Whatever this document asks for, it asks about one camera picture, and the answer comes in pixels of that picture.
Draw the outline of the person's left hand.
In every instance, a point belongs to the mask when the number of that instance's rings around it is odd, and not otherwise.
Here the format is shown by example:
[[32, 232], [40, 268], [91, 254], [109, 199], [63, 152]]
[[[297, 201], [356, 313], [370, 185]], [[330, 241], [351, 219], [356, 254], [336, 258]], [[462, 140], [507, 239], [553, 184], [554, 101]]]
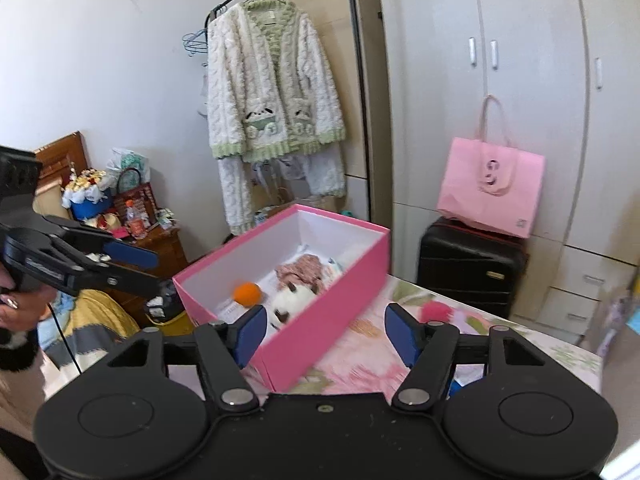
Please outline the person's left hand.
[[36, 328], [56, 297], [56, 290], [48, 285], [40, 285], [31, 292], [14, 292], [14, 281], [5, 268], [1, 268], [1, 287], [9, 289], [1, 295], [1, 327], [11, 332]]

